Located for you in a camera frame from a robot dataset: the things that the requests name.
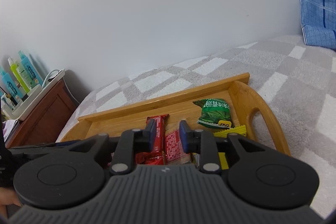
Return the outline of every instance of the silver screw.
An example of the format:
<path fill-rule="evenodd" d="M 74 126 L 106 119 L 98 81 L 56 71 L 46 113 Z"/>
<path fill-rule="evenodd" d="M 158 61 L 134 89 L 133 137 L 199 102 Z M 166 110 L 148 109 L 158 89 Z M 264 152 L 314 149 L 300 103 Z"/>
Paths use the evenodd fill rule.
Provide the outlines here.
<path fill-rule="evenodd" d="M 114 172 L 123 172 L 128 169 L 128 166 L 127 164 L 114 164 L 111 166 L 111 168 Z"/>
<path fill-rule="evenodd" d="M 219 165 L 215 163 L 207 163 L 203 165 L 203 169 L 208 172 L 215 172 L 219 169 Z"/>

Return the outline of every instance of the bed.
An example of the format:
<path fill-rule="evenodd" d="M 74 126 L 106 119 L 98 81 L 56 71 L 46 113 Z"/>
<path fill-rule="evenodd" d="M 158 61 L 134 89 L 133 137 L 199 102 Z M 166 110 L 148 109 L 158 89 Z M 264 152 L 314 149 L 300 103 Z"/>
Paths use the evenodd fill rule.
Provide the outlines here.
<path fill-rule="evenodd" d="M 326 217 L 336 206 L 336 53 L 306 46 L 302 36 L 254 42 L 211 56 L 148 70 L 92 91 L 58 137 L 80 116 L 159 97 L 249 72 L 249 85 L 268 103 L 282 125 L 292 156 L 312 165 L 320 187 L 312 208 Z M 256 115 L 259 141 L 274 147 Z"/>

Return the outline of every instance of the white wall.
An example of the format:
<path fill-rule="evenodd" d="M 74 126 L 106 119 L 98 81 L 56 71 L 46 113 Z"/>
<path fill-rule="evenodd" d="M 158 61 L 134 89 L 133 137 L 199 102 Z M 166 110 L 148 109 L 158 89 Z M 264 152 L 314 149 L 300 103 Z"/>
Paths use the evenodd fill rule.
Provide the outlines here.
<path fill-rule="evenodd" d="M 0 0 L 0 56 L 28 50 L 70 89 L 301 32 L 299 0 Z"/>

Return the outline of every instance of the blue bottle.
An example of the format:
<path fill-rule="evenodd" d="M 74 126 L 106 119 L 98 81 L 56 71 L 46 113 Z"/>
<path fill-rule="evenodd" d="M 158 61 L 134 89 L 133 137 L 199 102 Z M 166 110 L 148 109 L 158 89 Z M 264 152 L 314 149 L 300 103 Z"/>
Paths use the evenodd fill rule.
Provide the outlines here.
<path fill-rule="evenodd" d="M 37 73 L 37 71 L 35 70 L 35 68 L 32 65 L 32 63 L 30 62 L 29 58 L 22 51 L 19 51 L 19 56 L 21 58 L 21 63 L 23 65 L 23 67 L 25 67 L 25 69 L 28 72 L 28 74 L 31 77 L 31 79 L 36 84 L 40 84 L 42 86 L 43 80 L 41 79 L 41 77 L 39 76 L 39 74 Z"/>
<path fill-rule="evenodd" d="M 14 97 L 14 99 L 19 102 L 21 99 L 24 98 L 24 95 L 19 91 L 18 87 L 15 85 L 15 82 L 9 75 L 6 73 L 2 66 L 0 66 L 0 72 L 2 75 L 2 81 L 6 85 L 9 93 Z"/>

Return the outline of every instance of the wooden tray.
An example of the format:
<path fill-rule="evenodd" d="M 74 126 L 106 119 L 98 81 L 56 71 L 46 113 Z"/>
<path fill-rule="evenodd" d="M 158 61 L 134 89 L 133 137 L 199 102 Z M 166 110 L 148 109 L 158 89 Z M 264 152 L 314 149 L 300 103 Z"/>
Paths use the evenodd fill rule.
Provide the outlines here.
<path fill-rule="evenodd" d="M 124 130 L 144 128 L 148 116 L 161 114 L 169 114 L 166 133 L 177 129 L 181 120 L 186 120 L 191 129 L 204 129 L 197 124 L 201 108 L 194 105 L 193 101 L 223 98 L 230 106 L 234 125 L 246 125 L 248 138 L 258 141 L 252 120 L 260 111 L 276 149 L 290 155 L 278 120 L 261 96 L 247 85 L 249 79 L 250 74 L 244 73 L 158 98 L 82 116 L 78 118 L 79 123 L 64 136 L 62 141 L 85 139 L 102 132 L 110 136 L 120 136 Z"/>

